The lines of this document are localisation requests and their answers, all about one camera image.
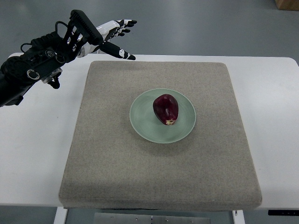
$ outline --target cardboard box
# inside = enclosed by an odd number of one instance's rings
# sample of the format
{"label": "cardboard box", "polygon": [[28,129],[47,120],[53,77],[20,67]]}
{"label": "cardboard box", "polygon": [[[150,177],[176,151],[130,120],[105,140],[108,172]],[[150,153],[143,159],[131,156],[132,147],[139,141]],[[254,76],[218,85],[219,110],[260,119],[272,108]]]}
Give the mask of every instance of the cardboard box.
{"label": "cardboard box", "polygon": [[279,10],[299,11],[299,0],[275,0]]}

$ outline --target black fingertip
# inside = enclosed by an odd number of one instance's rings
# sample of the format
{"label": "black fingertip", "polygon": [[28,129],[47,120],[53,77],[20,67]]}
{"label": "black fingertip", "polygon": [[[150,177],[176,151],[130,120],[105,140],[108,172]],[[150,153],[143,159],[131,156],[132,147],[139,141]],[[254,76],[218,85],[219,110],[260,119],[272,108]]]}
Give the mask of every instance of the black fingertip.
{"label": "black fingertip", "polygon": [[134,55],[130,55],[130,57],[128,58],[128,60],[136,60],[136,57]]}

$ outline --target gray felt mat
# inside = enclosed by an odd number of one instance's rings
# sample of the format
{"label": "gray felt mat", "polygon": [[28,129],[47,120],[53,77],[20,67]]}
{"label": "gray felt mat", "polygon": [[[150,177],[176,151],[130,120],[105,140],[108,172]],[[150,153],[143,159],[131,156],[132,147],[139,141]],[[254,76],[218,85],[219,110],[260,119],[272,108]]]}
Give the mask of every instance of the gray felt mat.
{"label": "gray felt mat", "polygon": [[[131,104],[155,88],[196,110],[184,139],[143,139]],[[96,61],[90,66],[59,194],[66,208],[247,210],[261,204],[246,134],[222,63]]]}

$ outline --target gray floor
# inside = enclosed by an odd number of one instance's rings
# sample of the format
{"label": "gray floor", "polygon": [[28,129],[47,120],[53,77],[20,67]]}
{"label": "gray floor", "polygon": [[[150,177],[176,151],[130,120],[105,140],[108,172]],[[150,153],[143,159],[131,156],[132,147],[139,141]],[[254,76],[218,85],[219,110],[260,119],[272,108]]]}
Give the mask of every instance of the gray floor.
{"label": "gray floor", "polygon": [[[131,54],[282,56],[299,64],[299,12],[279,11],[274,0],[0,0],[0,8],[0,64],[23,43],[54,31],[56,21],[68,22],[73,9],[95,26],[137,20],[130,34],[112,40]],[[40,217],[31,224],[52,223],[55,215],[53,208],[1,206],[0,223],[26,223],[31,212]],[[266,214],[249,211],[245,218],[274,223]]]}

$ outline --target white table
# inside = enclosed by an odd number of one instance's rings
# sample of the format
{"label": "white table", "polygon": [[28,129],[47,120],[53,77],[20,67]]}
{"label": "white table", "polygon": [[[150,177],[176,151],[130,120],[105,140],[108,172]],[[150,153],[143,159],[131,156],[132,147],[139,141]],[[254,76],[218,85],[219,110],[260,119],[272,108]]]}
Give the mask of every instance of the white table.
{"label": "white table", "polygon": [[[60,183],[87,72],[97,60],[119,59],[78,58],[62,67],[60,89],[38,82],[19,106],[0,108],[0,205],[62,206]],[[299,67],[293,59],[136,55],[136,60],[225,63],[262,191],[259,209],[299,209]]]}

